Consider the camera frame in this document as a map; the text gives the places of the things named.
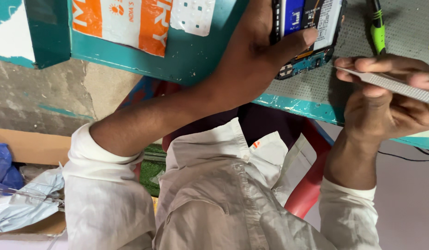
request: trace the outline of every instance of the hand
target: hand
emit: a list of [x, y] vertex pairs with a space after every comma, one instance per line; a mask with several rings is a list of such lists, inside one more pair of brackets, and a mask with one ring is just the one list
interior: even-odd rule
[[270, 46], [273, 25], [271, 0], [250, 0], [219, 65], [201, 85], [224, 110], [254, 100], [270, 85], [281, 67], [309, 48], [317, 38], [314, 28], [295, 32]]
[[[335, 65], [361, 72], [385, 72], [413, 87], [429, 90], [429, 65], [420, 60], [387, 54], [377, 58], [340, 58]], [[340, 70], [337, 77], [361, 82]], [[347, 136], [359, 142], [379, 144], [429, 130], [429, 104], [371, 84], [351, 95], [344, 117]]]

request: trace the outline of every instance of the green artificial grass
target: green artificial grass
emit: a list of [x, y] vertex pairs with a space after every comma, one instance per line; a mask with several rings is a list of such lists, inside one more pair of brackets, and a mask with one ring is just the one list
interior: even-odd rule
[[[153, 152], [153, 153], [165, 153], [162, 150], [162, 146], [159, 144], [151, 144], [145, 149], [146, 152]], [[149, 160], [143, 160], [142, 161], [142, 168], [140, 170], [140, 184], [143, 185], [146, 190], [150, 193], [153, 197], [159, 197], [160, 188], [159, 185], [151, 182], [150, 178], [155, 177], [158, 173], [161, 171], [165, 171], [166, 164], [165, 162], [156, 162], [156, 161], [149, 161]]]

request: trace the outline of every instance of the sun logo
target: sun logo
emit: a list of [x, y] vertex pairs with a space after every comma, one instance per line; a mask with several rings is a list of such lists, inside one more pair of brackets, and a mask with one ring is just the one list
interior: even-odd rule
[[112, 14], [118, 15], [120, 14], [121, 16], [123, 16], [123, 7], [121, 5], [115, 5], [115, 4], [111, 4], [110, 5], [110, 11]]

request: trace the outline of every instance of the blue plastic bag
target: blue plastic bag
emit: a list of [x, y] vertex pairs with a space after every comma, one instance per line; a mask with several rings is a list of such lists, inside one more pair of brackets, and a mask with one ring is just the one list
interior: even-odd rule
[[12, 166], [12, 156], [7, 144], [0, 143], [0, 189], [12, 188], [19, 190], [23, 187], [23, 177]]

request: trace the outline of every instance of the orange printed box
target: orange printed box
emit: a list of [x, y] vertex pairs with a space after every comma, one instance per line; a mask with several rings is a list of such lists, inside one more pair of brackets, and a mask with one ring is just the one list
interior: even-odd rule
[[165, 56], [173, 0], [73, 0], [73, 29]]

